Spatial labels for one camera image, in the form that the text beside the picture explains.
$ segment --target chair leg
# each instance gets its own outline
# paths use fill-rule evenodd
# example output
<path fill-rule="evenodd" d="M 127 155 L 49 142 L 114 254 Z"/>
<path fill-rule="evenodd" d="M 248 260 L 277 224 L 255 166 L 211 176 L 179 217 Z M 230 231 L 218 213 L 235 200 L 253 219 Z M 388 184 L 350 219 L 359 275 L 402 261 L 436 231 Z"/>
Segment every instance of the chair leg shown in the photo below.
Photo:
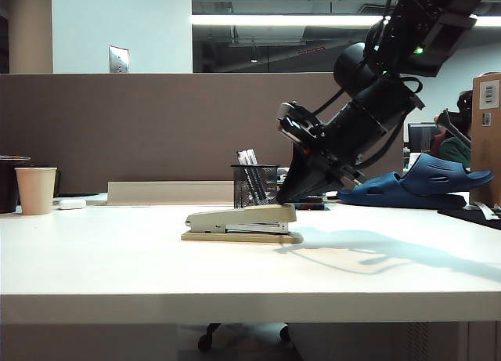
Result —
<path fill-rule="evenodd" d="M 198 341 L 198 349 L 201 352 L 208 352 L 211 350 L 212 334 L 218 329 L 219 326 L 221 326 L 220 323 L 211 323 L 207 326 L 206 334 L 202 335 L 200 337 L 200 340 Z"/>

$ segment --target white eraser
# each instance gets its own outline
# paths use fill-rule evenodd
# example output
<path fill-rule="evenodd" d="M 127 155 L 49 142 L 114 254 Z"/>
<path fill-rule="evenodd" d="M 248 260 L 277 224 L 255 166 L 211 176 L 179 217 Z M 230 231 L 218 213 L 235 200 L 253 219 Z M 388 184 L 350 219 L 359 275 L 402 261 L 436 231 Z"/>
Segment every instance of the white eraser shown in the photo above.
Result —
<path fill-rule="evenodd" d="M 73 210 L 75 208 L 84 208 L 87 203 L 85 199 L 62 199 L 59 202 L 61 210 Z"/>

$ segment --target computer monitor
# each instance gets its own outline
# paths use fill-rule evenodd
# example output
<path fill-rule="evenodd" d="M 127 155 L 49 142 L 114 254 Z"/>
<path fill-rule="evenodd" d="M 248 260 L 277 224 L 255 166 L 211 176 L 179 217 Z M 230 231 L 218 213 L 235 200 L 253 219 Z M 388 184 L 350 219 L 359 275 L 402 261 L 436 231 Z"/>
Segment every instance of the computer monitor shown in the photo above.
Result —
<path fill-rule="evenodd" d="M 433 122 L 409 122 L 407 128 L 410 152 L 430 152 L 433 137 L 441 133 Z"/>

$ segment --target dark mug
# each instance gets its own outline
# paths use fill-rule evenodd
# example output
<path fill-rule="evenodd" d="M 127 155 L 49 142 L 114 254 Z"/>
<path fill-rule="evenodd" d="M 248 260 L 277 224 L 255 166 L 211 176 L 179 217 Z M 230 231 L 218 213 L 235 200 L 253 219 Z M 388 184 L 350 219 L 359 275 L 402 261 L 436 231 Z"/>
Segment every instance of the dark mug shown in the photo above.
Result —
<path fill-rule="evenodd" d="M 16 211 L 19 200 L 15 167 L 22 167 L 29 157 L 0 155 L 0 214 Z"/>

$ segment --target robotic arm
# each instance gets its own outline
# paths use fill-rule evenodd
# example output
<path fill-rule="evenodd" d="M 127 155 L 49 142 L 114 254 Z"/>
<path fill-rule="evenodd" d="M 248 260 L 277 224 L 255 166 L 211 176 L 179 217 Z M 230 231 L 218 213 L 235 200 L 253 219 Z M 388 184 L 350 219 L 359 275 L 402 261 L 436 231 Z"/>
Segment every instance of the robotic arm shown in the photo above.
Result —
<path fill-rule="evenodd" d="M 362 169 L 387 151 L 412 110 L 422 109 L 420 81 L 435 77 L 475 24 L 471 15 L 481 0 L 399 0 L 393 13 L 371 27 L 364 43 L 346 48 L 334 64 L 341 87 L 310 112 L 295 102 L 279 109 L 279 130 L 294 143 L 290 170 L 277 194 L 285 203 L 343 187 L 342 178 L 364 180 Z M 416 82 L 411 90 L 407 82 Z M 317 115 L 346 92 L 352 100 L 330 121 Z M 391 132 L 372 157 L 363 154 Z"/>

